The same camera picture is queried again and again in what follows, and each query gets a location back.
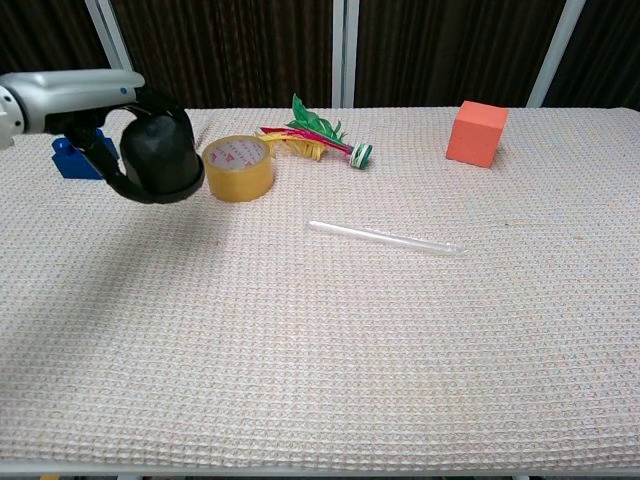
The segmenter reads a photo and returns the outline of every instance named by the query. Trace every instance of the clear straw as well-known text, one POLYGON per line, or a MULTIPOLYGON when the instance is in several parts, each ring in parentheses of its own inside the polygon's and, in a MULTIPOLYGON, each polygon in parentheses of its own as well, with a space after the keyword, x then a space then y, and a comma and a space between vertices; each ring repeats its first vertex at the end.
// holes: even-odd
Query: clear straw
POLYGON ((396 245, 398 247, 413 248, 414 250, 423 250, 425 252, 437 253, 440 255, 459 255, 465 251, 461 245, 453 243, 436 243, 417 240, 409 237, 399 237, 387 233, 376 232, 373 230, 364 230, 360 228, 342 227, 331 223, 309 221, 309 227, 313 230, 333 233, 336 235, 344 235, 346 237, 360 238, 365 240, 373 240, 376 242, 396 245))

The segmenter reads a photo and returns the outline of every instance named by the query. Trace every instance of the yellow tape roll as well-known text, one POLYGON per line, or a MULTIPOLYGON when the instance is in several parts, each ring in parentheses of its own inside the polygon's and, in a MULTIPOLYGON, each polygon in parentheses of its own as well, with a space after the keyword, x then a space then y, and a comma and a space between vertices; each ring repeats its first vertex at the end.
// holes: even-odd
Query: yellow tape roll
POLYGON ((202 157, 211 193, 225 202, 248 202, 273 185, 269 146, 259 138, 221 138, 207 146, 202 157))

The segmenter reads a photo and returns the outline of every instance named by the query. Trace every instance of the brown curtain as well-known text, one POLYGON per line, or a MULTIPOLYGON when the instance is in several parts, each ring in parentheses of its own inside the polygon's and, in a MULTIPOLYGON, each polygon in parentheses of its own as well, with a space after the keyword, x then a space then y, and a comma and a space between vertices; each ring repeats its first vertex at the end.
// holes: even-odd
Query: brown curtain
POLYGON ((0 74, 109 68, 84 0, 0 0, 0 74))
POLYGON ((355 104, 524 106, 564 2, 360 0, 355 104))
POLYGON ((544 105, 640 110, 640 1, 587 1, 544 105))
POLYGON ((112 0, 134 68, 187 107, 331 104, 332 0, 112 0))

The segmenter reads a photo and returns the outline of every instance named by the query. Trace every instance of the orange foam block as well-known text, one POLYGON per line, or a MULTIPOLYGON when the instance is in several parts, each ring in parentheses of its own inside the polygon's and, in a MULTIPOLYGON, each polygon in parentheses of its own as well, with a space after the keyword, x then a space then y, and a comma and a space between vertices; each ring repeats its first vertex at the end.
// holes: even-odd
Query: orange foam block
POLYGON ((508 114, 506 108, 465 101, 453 122, 447 158, 489 168, 508 114))

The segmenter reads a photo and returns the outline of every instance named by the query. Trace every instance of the blue toy block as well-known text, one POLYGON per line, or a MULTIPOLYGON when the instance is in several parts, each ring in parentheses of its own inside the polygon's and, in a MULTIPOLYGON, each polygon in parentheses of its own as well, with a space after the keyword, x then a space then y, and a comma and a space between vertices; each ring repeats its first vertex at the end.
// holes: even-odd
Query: blue toy block
MULTIPOLYGON (((96 129, 96 134, 98 137, 104 138, 107 148, 117 160, 119 158, 118 152, 116 151, 113 141, 110 138, 105 137, 100 129, 96 129)), ((64 178, 102 180, 102 175, 93 168, 93 165, 89 163, 82 152, 76 150, 75 147, 71 145, 71 142, 67 137, 56 138, 51 146, 55 151, 51 158, 64 178)))

